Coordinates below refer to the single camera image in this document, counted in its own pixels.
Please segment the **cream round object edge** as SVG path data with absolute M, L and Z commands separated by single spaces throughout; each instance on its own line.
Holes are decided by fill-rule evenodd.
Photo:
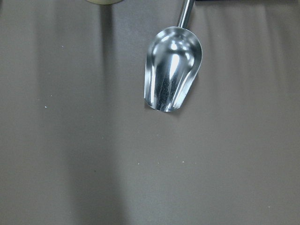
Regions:
M 122 0 L 87 0 L 90 3 L 98 5 L 111 5 L 122 2 Z

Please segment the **shiny metal scoop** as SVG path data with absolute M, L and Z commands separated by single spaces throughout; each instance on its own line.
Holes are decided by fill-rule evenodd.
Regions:
M 160 31 L 147 50 L 144 99 L 154 110 L 178 110 L 200 69 L 202 46 L 187 28 L 194 3 L 183 1 L 177 25 Z

